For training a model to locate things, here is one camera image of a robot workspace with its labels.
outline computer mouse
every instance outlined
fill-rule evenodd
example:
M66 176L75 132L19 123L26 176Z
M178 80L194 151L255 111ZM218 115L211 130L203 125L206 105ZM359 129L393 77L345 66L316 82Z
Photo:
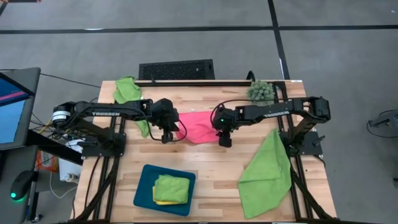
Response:
M27 191L30 189L30 185L33 181L34 171L25 170L22 171L11 185L11 198L13 200L20 200L25 196Z

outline wooden table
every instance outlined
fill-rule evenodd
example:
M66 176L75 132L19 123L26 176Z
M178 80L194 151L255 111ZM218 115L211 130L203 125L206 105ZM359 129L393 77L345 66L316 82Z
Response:
M301 81L285 81L288 97L303 97L305 90ZM98 101L113 103L114 81L102 83ZM211 111L218 103L231 99L245 98L246 86L212 86L212 87L142 87L144 98L170 99L179 113L191 111ZM233 108L247 105L247 102L228 103ZM295 125L300 118L293 115ZM110 118L96 117L94 123L103 128L108 127ZM120 159L117 177L112 222L250 222L250 221L294 221L294 210L291 196L288 193L282 203L251 220L245 220L239 199L237 182L243 170L251 161L259 145L274 128L278 128L277 119L265 119L254 126L241 127L231 138L233 146L229 149L219 147L217 142L194 145L188 141L161 144L150 138L143 139L132 121L127 121L125 132L127 145L125 154ZM161 131L152 129L155 137ZM84 161L75 199L76 215L83 210L88 179L96 158ZM328 180L323 164L313 156L302 156L303 168L309 191L327 213L336 216ZM94 196L101 173L102 158L95 169L89 193L89 201ZM145 164L193 172L197 176L188 217L179 217L133 205L138 181ZM302 216L305 216L302 194L297 189ZM108 193L105 192L101 203L99 217L104 218Z

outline monitor screen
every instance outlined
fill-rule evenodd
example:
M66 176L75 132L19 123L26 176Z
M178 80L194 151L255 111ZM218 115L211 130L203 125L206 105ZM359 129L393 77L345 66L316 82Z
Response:
M9 80L0 77L0 105L8 105L18 101L26 100L30 94L21 90L18 86L11 83Z

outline green microfiber cloth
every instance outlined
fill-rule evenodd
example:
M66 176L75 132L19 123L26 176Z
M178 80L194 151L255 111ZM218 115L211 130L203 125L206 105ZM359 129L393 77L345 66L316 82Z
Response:
M189 180L187 178L159 175L155 181L155 200L161 202L188 202Z
M116 81L117 89L113 93L113 98L119 104L127 101L140 100L141 89L134 84L134 77L123 77ZM146 121L136 121L138 128L141 130L142 137L146 138L149 134L149 129Z
M254 218L278 206L291 185L290 161L274 129L239 179L244 217Z

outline folded green towel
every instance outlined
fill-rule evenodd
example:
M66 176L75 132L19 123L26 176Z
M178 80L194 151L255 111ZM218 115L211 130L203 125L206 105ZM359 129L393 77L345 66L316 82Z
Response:
M119 104L132 100L140 100L141 89L134 84L134 77L123 77L116 81L116 90L113 93L113 98ZM136 121L136 124L141 130L142 137L146 138L149 134L147 122Z
M188 202L189 180L187 178L159 175L155 181L155 200L162 202Z
M274 129L238 182L244 217L254 218L278 206L291 185L290 161Z

